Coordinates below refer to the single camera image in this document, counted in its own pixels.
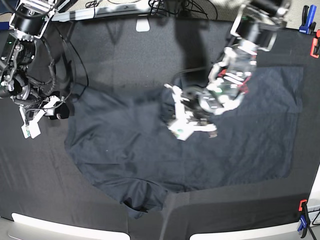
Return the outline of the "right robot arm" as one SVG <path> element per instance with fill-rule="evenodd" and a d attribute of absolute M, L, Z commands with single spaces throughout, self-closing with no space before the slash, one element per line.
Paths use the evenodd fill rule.
<path fill-rule="evenodd" d="M 57 12 L 59 0 L 19 0 L 16 4 L 1 3 L 12 14 L 8 35 L 0 55 L 0 97 L 10 98 L 22 109 L 22 117 L 33 120 L 43 114 L 51 120 L 70 116 L 67 98 L 57 90 L 56 61 L 45 30 Z M 29 65 L 37 54 L 37 41 L 41 41 L 49 59 L 48 80 L 38 80 L 28 75 Z"/>

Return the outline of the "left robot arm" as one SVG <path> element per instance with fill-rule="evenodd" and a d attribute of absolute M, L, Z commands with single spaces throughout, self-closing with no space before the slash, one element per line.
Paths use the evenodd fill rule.
<path fill-rule="evenodd" d="M 231 41 L 223 49 L 205 87 L 180 88 L 166 85 L 172 92 L 174 115 L 167 127 L 176 135 L 186 132 L 211 132 L 217 128 L 209 118 L 240 106 L 246 82 L 257 67 L 258 51 L 269 52 L 278 30 L 284 26 L 290 0 L 246 0 L 238 9 L 230 29 Z"/>

